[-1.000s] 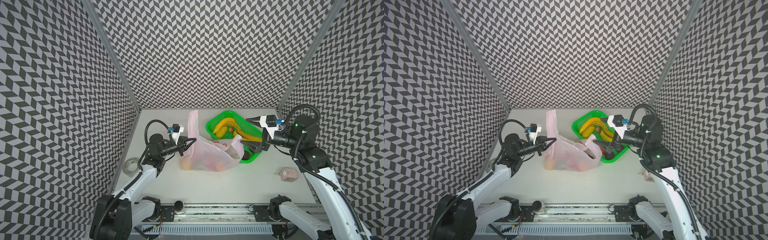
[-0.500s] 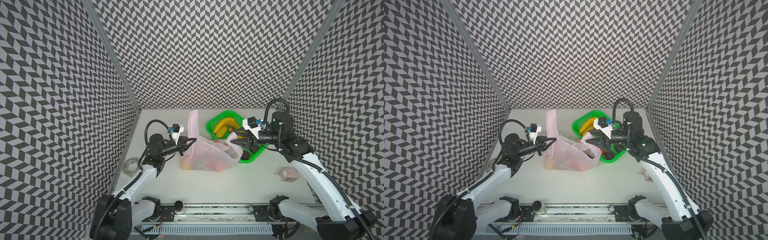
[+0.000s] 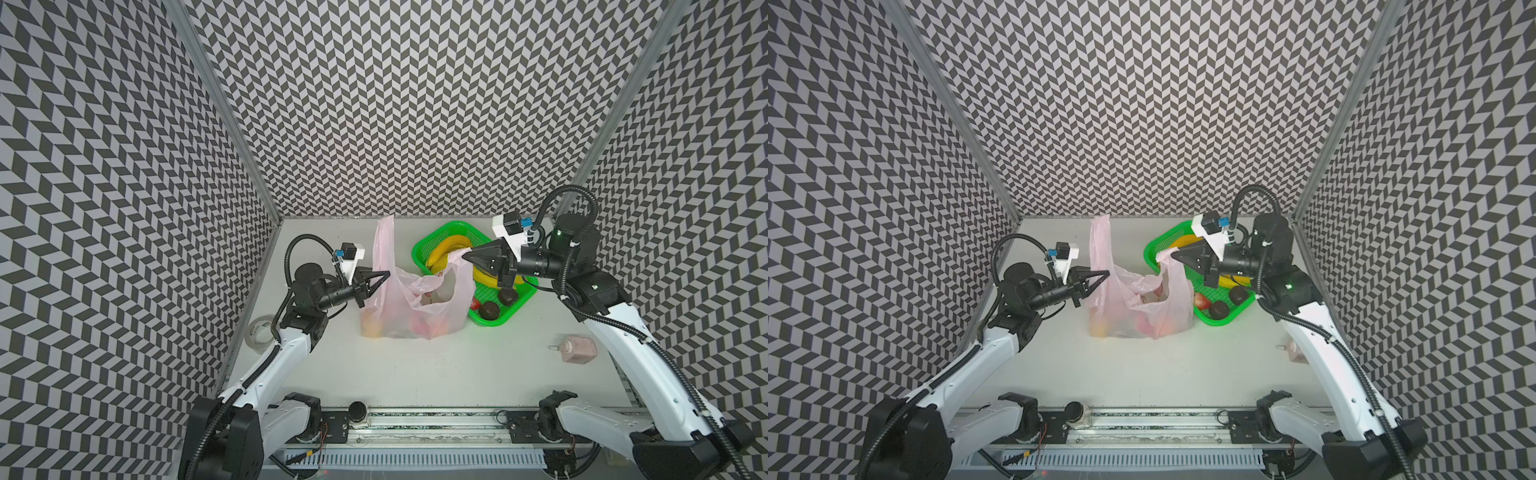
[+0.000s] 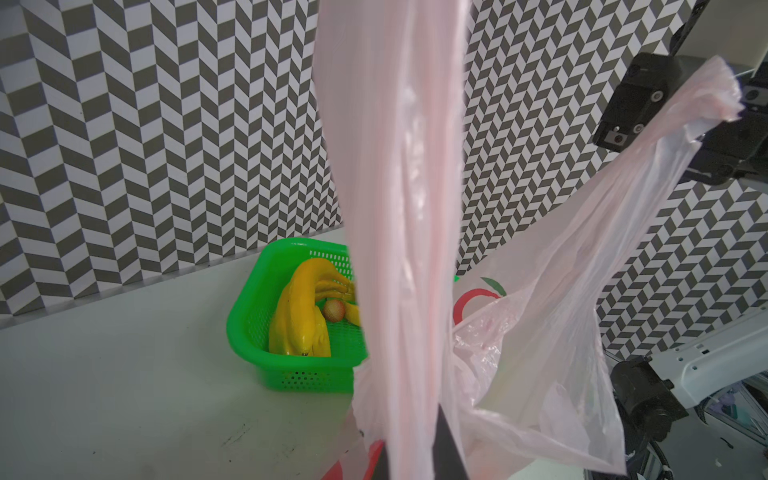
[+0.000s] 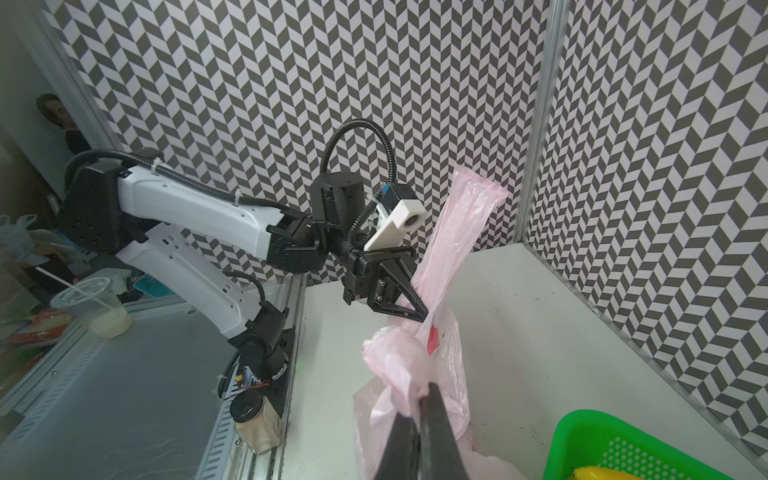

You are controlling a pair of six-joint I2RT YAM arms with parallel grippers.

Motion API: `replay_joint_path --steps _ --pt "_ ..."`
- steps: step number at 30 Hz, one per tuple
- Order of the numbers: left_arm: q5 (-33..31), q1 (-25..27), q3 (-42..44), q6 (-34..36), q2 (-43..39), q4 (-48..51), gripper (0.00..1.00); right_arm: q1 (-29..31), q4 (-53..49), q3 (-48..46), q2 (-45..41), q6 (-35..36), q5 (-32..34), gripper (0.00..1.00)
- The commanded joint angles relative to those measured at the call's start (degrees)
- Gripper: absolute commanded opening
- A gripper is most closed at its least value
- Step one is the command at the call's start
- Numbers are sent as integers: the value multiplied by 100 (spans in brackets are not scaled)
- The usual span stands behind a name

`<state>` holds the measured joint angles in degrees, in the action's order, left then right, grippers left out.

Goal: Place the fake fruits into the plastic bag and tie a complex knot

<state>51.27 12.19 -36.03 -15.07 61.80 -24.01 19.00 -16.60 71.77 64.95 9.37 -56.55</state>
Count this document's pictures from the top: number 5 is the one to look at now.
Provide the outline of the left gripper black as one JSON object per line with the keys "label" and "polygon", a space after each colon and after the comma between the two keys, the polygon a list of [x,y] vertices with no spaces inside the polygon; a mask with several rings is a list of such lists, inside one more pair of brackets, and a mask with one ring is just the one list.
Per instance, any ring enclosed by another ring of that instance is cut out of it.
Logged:
{"label": "left gripper black", "polygon": [[429,310],[411,283],[417,259],[413,247],[363,251],[344,245],[341,252],[343,300],[348,305],[364,300],[376,313],[426,320]]}

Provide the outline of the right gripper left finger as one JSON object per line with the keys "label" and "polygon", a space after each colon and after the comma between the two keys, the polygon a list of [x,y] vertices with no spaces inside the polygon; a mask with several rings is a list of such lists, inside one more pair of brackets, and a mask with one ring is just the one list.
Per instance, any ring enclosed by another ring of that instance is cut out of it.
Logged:
{"label": "right gripper left finger", "polygon": [[417,480],[420,439],[410,417],[396,416],[375,480]]}

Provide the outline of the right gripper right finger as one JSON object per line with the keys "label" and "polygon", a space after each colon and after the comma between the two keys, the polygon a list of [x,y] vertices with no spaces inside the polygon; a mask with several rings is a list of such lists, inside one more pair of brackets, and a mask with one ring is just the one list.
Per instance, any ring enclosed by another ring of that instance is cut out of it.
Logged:
{"label": "right gripper right finger", "polygon": [[436,383],[430,382],[427,395],[419,400],[420,473],[428,480],[468,480],[453,436],[447,410]]}

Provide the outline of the pink plastic bag peach print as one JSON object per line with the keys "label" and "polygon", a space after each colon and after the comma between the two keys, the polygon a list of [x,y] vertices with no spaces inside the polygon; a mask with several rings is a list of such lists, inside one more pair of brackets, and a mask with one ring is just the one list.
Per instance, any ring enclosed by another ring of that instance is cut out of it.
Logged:
{"label": "pink plastic bag peach print", "polygon": [[425,321],[391,317],[364,341],[362,358],[374,377],[353,396],[357,475],[371,479],[397,414],[416,420],[429,382],[440,389],[463,466],[472,479],[520,479],[511,463],[473,446],[459,322],[447,295],[490,215],[509,195],[499,183],[459,166],[412,284],[428,308]]}

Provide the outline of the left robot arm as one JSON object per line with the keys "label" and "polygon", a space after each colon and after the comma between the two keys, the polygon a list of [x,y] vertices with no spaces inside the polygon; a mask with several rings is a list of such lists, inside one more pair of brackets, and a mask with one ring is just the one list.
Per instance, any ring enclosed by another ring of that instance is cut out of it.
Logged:
{"label": "left robot arm", "polygon": [[425,210],[405,184],[388,183],[367,197],[360,175],[324,171],[311,184],[309,211],[301,212],[197,182],[168,168],[153,149],[98,149],[68,162],[64,189],[57,220],[70,240],[168,287],[216,326],[239,365],[261,382],[287,369],[281,337],[288,312],[251,275],[216,260],[214,247],[288,275],[335,260],[344,270],[345,302],[408,320],[427,317],[411,283],[416,254],[404,244]]}

